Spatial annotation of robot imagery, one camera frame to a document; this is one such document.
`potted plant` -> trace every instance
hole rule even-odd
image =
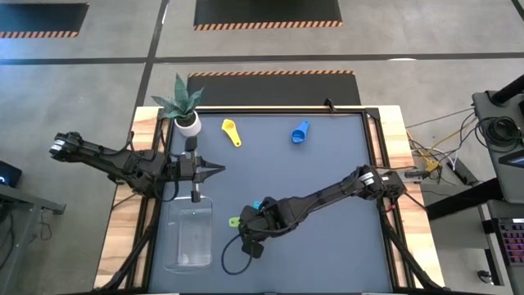
[[[174,98],[168,97],[169,100],[167,100],[157,96],[151,97],[161,107],[164,107],[162,118],[173,119],[180,133],[190,137],[197,135],[202,128],[195,108],[200,104],[203,90],[202,88],[189,96],[186,85],[177,74],[174,82]]]

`orange and black striped tape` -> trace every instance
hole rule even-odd
[[[0,38],[74,38],[78,34],[72,31],[0,32]]]
[[[271,21],[255,23],[205,24],[195,25],[195,30],[252,30],[252,29],[290,29],[290,28],[333,28],[342,27],[342,21]]]
[[[243,72],[206,72],[191,73],[188,77],[203,76],[235,76],[235,75],[326,75],[326,74],[350,74],[352,70],[259,70]]]

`gray table surface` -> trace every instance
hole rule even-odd
[[[223,116],[203,115],[198,152],[206,160],[226,165],[209,178],[203,195],[213,202],[212,262],[193,274],[166,269],[169,203],[163,204],[151,270],[153,293],[358,293],[390,292],[382,232],[374,202],[347,198],[309,216],[297,230],[264,242],[260,259],[242,275],[223,272],[220,254],[237,234],[228,219],[245,205],[266,196],[304,196],[340,181],[356,166],[368,164],[368,150],[360,116],[243,116],[230,115],[242,146],[235,148],[220,129]],[[291,143],[290,133],[308,120],[305,143]],[[171,151],[183,150],[184,138],[174,131]],[[190,184],[180,186],[187,196]],[[166,185],[165,198],[174,186]],[[230,270],[240,270],[248,255],[240,241],[225,257]]]
[[[518,108],[518,103],[524,100],[524,94],[520,94],[508,101],[505,107],[497,107],[491,103],[485,93],[473,94],[473,104],[478,120],[486,117],[508,116],[515,120],[517,126],[524,130],[524,115]],[[511,152],[517,152],[524,149],[518,145]],[[500,188],[504,199],[513,203],[524,203],[524,193],[522,193],[522,180],[524,179],[524,169],[509,165],[499,164],[499,158],[508,155],[511,152],[495,152],[489,149],[490,158],[499,179]]]

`black metal frame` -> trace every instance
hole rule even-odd
[[[364,127],[364,136],[366,140],[366,145],[368,148],[368,156],[369,156],[369,162],[371,165],[375,166],[377,164],[377,158],[373,149],[373,141],[371,139],[371,128],[368,122],[368,118],[372,118],[375,121],[375,127],[376,132],[378,136],[378,143],[379,148],[381,150],[381,157],[382,162],[384,166],[389,166],[389,158],[387,155],[386,150],[386,140],[384,139],[384,133],[382,130],[382,125],[380,121],[380,117],[377,118],[378,109],[377,108],[337,108],[335,111],[331,111],[327,107],[315,107],[315,108],[308,108],[308,107],[221,107],[221,108],[212,108],[212,107],[202,107],[198,110],[200,114],[254,114],[254,115],[277,115],[277,114],[324,114],[324,115],[358,115],[362,118],[362,124]],[[156,123],[156,129],[155,129],[155,136],[154,136],[154,142],[153,142],[153,148],[159,147],[160,137],[159,131],[161,130],[162,126],[162,120],[157,120]],[[166,137],[166,148],[169,150],[171,146],[171,139],[173,135],[173,122],[169,122],[168,126],[168,133]],[[147,254],[146,254],[146,262],[145,262],[145,269],[143,272],[142,277],[142,283],[140,287],[134,287],[134,277],[136,274],[136,267],[137,267],[137,261],[135,260],[133,262],[133,265],[131,266],[130,271],[127,275],[127,281],[125,288],[118,289],[118,290],[107,290],[102,291],[109,292],[109,293],[147,293],[149,289],[149,282],[151,278],[151,268],[152,268],[152,261],[153,256],[155,255],[155,242],[156,242],[156,234],[158,230],[158,223],[160,221],[160,208],[161,208],[161,202],[158,200],[155,200],[154,203],[154,209],[153,214],[151,216],[151,223],[149,226],[152,226],[152,233],[143,233],[141,232],[144,229],[144,225],[146,223],[146,211],[147,206],[149,203],[149,199],[144,198],[141,202],[140,209],[138,212],[138,221],[137,221],[137,228],[135,232],[135,237],[133,241],[133,247],[136,246],[141,238],[143,238],[146,234],[149,234],[149,237],[147,237],[147,243],[149,243],[149,246],[147,248]],[[404,228],[402,227],[402,222],[400,218],[400,210],[398,207],[396,207],[393,210],[393,215],[395,218],[395,231],[400,236],[401,240],[405,243],[405,236],[404,236]],[[391,241],[386,237],[385,235],[385,229],[381,226],[382,232],[384,233],[384,252],[386,254],[386,263],[387,263],[387,270],[390,275],[391,279],[391,288],[395,292],[397,290],[401,290],[402,287],[400,287],[399,284],[399,276],[396,270],[395,266],[395,258],[393,255],[393,249],[391,245]],[[141,252],[143,250],[143,247],[136,249],[135,252]],[[406,262],[404,262],[404,275],[407,281],[407,288],[415,288],[414,280],[413,280],[413,273],[409,270],[408,265]]]

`wooden table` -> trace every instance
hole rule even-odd
[[[202,107],[202,109],[220,109],[231,107]],[[337,107],[337,108],[366,108],[366,107]],[[411,148],[409,146],[408,138],[405,132],[404,122],[400,107],[398,106],[379,106],[376,107],[380,111],[382,132],[386,144],[387,155],[391,167],[412,166],[413,158],[411,156]],[[133,139],[134,148],[137,150],[151,149],[153,137],[156,128],[156,117],[158,107],[139,107],[136,110],[133,119],[132,130],[135,132]],[[369,120],[371,127],[371,135],[373,140],[373,150],[377,155],[377,164],[382,165],[383,161],[380,157],[379,137],[377,136],[376,128],[374,128],[374,121]],[[164,134],[166,134],[167,124],[162,126]],[[422,204],[422,194],[420,187],[417,184],[407,184],[409,193],[415,197]],[[118,202],[132,192],[129,187],[121,185],[116,190],[114,202]],[[133,239],[135,229],[137,227],[138,210],[141,203],[139,196],[129,199],[122,203],[111,213],[111,218],[106,231],[106,240],[102,249],[101,259],[98,265],[97,276],[94,287],[101,287],[109,281],[111,276],[119,269],[124,262],[127,255],[130,253],[133,246]],[[440,270],[440,264],[436,254],[435,244],[431,235],[429,221],[426,212],[417,206],[413,201],[407,197],[399,199],[400,215],[402,217],[402,226],[404,227],[404,235],[408,248],[418,261],[420,266],[428,273],[428,275],[436,283],[444,286],[444,280]],[[390,222],[394,224],[392,215],[390,214]],[[137,273],[135,275],[135,285],[141,283],[143,272],[143,261],[145,252],[142,253],[139,261]],[[394,249],[395,266],[399,274],[400,286],[407,286],[406,278],[403,275],[404,267],[399,253]]]

